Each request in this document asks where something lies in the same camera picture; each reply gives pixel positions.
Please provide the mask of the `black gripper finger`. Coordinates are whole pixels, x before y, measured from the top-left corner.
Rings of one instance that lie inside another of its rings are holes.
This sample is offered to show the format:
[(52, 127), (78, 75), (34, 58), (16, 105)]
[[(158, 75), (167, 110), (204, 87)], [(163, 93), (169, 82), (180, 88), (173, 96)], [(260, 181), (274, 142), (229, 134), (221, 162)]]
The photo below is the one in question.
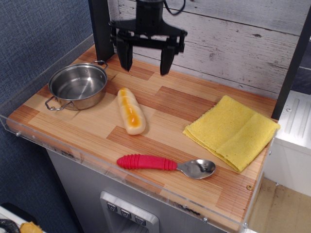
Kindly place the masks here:
[(160, 74), (166, 75), (171, 69), (174, 56), (179, 53), (179, 43), (177, 37), (169, 37), (161, 49)]
[(119, 31), (116, 36), (116, 48), (121, 67), (129, 71), (132, 66), (133, 46), (131, 45), (129, 33)]

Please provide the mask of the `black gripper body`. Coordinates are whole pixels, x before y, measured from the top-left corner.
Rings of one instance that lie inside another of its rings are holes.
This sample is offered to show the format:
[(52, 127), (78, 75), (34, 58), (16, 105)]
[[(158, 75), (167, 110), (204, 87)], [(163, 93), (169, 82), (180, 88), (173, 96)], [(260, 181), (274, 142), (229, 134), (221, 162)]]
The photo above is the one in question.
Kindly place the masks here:
[(176, 13), (172, 13), (165, 0), (138, 0), (136, 1), (136, 18), (129, 20), (112, 20), (111, 41), (116, 47), (116, 36), (119, 31), (126, 31), (130, 35), (132, 46), (162, 49), (169, 37), (176, 36), (179, 43), (179, 53), (184, 51), (185, 30), (173, 27), (163, 20), (163, 9), (173, 16), (181, 13), (185, 5)]

